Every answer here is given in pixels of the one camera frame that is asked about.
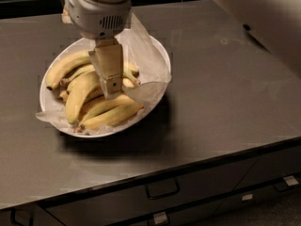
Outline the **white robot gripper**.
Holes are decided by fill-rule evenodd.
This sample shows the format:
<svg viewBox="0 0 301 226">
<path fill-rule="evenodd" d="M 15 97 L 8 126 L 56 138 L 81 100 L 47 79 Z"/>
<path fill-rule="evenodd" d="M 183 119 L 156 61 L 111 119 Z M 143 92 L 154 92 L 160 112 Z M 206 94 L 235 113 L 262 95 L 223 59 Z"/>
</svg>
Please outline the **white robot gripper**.
<svg viewBox="0 0 301 226">
<path fill-rule="evenodd" d="M 123 48 L 113 37 L 126 25 L 131 0 L 65 0 L 65 6 L 62 22 L 73 22 L 84 38 L 95 40 L 95 48 L 88 52 L 91 63 L 104 97 L 115 99 L 122 89 Z"/>
</svg>

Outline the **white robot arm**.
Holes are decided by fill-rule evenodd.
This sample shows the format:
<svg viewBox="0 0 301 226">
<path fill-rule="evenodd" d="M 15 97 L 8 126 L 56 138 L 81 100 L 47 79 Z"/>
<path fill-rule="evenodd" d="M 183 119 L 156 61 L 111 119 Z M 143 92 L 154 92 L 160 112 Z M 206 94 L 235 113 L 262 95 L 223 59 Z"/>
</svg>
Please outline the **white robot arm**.
<svg viewBox="0 0 301 226">
<path fill-rule="evenodd" d="M 282 61 L 301 63 L 301 0 L 212 0 L 269 52 Z M 66 10 L 82 37 L 94 40 L 108 59 L 92 52 L 104 96 L 121 92 L 122 47 L 115 39 L 126 26 L 131 0 L 65 0 Z"/>
</svg>

